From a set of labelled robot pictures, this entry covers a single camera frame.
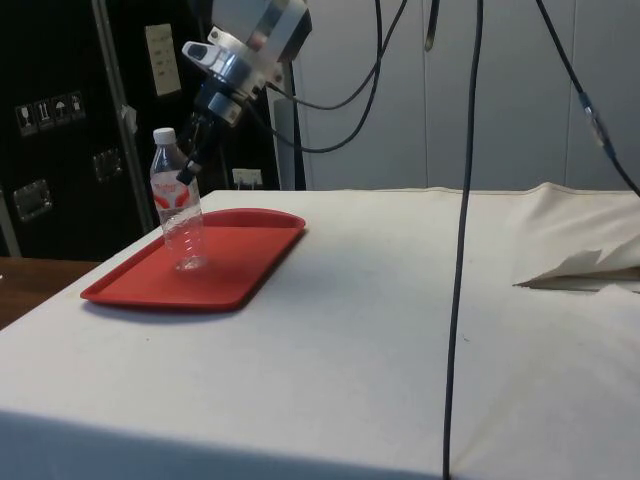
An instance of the plastic water bottle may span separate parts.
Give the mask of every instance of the plastic water bottle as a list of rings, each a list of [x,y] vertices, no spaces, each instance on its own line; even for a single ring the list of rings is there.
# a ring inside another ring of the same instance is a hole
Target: plastic water bottle
[[[176,269],[195,270],[207,262],[198,182],[194,179],[187,187],[176,178],[187,157],[176,145],[173,128],[158,129],[153,138],[158,149],[151,165],[151,188],[165,245]]]

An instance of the bottle label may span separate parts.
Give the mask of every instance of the bottle label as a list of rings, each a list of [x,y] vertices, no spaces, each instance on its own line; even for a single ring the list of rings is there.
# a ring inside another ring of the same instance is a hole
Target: bottle label
[[[158,211],[186,208],[192,203],[192,189],[180,183],[178,172],[156,173],[151,178],[153,200]]]

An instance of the white panel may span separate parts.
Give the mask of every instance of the white panel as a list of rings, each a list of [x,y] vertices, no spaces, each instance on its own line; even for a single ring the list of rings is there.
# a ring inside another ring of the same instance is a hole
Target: white panel
[[[600,110],[620,163],[640,182],[640,2],[579,0],[574,66]],[[586,126],[577,96],[571,111],[568,183],[576,188],[618,189],[624,183]]]
[[[385,34],[400,0],[384,0]],[[298,95],[335,104],[360,85],[376,58],[372,0],[310,0],[313,33],[296,62]],[[422,0],[409,0],[383,63],[369,121],[350,145],[307,157],[309,189],[426,186]],[[346,138],[364,110],[369,89],[334,112],[300,109],[303,143],[327,147]]]
[[[569,54],[574,2],[547,2]],[[485,4],[474,188],[563,183],[570,87],[535,1]],[[430,186],[459,187],[463,181],[475,12],[474,1],[443,1],[435,48],[427,56]]]

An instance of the label sticker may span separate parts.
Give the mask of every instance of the label sticker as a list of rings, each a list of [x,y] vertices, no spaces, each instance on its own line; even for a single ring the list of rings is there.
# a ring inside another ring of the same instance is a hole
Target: label sticker
[[[191,189],[176,180],[177,172],[156,173],[151,178],[153,200],[158,210],[191,206]]]
[[[54,97],[51,100],[51,106],[53,107],[56,124],[66,125],[71,121],[71,107],[69,98],[66,95]]]
[[[51,109],[51,102],[49,100],[40,100],[34,103],[33,109],[36,111],[36,119],[38,120],[40,130],[48,130],[56,126],[53,119],[54,114]]]
[[[20,128],[20,135],[28,137],[29,135],[38,133],[38,124],[33,114],[32,105],[20,105],[16,107],[16,117],[18,119],[18,127]]]
[[[159,97],[182,90],[170,24],[145,27],[153,81]]]
[[[73,92],[69,94],[69,108],[71,112],[71,118],[74,120],[83,120],[87,117],[86,110],[84,108],[84,100],[80,92]]]

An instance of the electrical outlet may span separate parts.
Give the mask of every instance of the electrical outlet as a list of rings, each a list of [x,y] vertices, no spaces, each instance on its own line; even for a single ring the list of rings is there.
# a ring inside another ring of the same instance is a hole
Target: electrical outlet
[[[262,171],[248,168],[234,168],[233,183],[236,187],[240,188],[262,187]]]

